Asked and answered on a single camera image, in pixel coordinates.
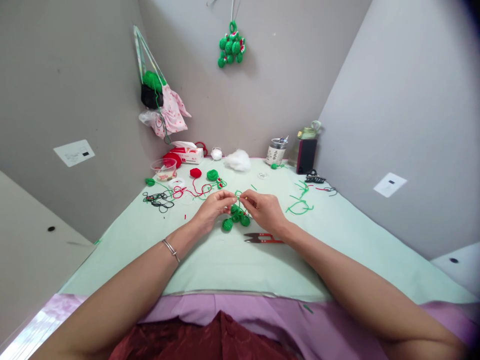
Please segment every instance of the dark red fabric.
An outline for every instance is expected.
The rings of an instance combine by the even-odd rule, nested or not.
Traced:
[[[170,321],[136,325],[110,360],[272,359],[296,357],[277,342],[257,335],[220,311],[206,326]]]

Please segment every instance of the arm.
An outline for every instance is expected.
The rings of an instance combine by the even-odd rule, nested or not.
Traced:
[[[229,191],[211,194],[191,221],[166,237],[180,260],[236,201]],[[157,302],[178,265],[163,242],[152,246],[90,296],[31,359],[108,359]]]
[[[456,359],[464,344],[391,283],[289,222],[273,195],[240,196],[253,219],[315,269],[333,297],[372,331],[389,359]]]

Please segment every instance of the hand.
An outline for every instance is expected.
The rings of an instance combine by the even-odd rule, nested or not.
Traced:
[[[233,192],[221,190],[209,195],[200,206],[193,221],[197,223],[203,235],[214,228],[215,220],[222,214],[230,214],[232,205],[237,202]]]
[[[272,235],[279,236],[282,229],[289,224],[275,195],[247,190],[240,195],[240,202],[257,224]]]

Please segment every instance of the light green tablecloth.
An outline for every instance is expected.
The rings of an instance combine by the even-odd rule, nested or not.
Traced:
[[[223,160],[212,163],[205,159],[197,167],[202,177],[195,181],[197,189],[207,183],[206,173],[216,169],[232,192],[251,189],[275,194],[283,210],[300,197],[295,186],[304,175],[297,175],[287,166],[269,168],[262,159],[251,159],[248,173],[239,173],[224,166]],[[178,176],[192,185],[189,175],[194,165],[183,164]],[[266,173],[260,179],[259,173]],[[327,184],[316,185],[319,188]],[[114,274],[191,219],[201,205],[190,196],[175,201],[175,206],[161,214],[144,203],[142,193],[163,191],[160,185],[145,187],[115,220],[97,249],[63,287],[63,293],[91,295]],[[429,301],[472,303],[477,299],[415,251],[404,245],[381,226],[371,221],[340,194],[316,190],[303,197],[312,211],[304,215],[286,214],[287,218],[318,239],[357,260],[381,275],[417,304]],[[171,278],[164,295],[191,292],[251,292],[294,298],[303,301],[326,301],[331,295],[312,268],[285,244],[251,244],[243,234],[264,232],[254,221],[249,227],[234,224],[229,233],[221,230],[221,222],[207,238],[202,239],[184,259]]]

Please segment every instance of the pink clothing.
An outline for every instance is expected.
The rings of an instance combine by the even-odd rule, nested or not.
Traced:
[[[64,320],[85,299],[84,296],[58,294],[43,311]],[[421,307],[464,343],[470,344],[474,340],[478,327],[457,305],[430,302]],[[206,326],[220,310],[229,313],[251,332],[295,349],[305,359],[386,359],[377,339],[335,301],[302,302],[231,294],[162,296],[140,322],[179,317],[185,323]]]
[[[187,130],[188,127],[182,115],[188,118],[192,116],[185,109],[184,102],[175,91],[170,89],[168,84],[163,85],[161,91],[163,93],[163,107],[160,113],[165,121],[167,134],[171,135],[172,133]],[[151,122],[151,127],[158,137],[162,139],[165,138],[165,129],[160,117],[158,117],[155,122]]]

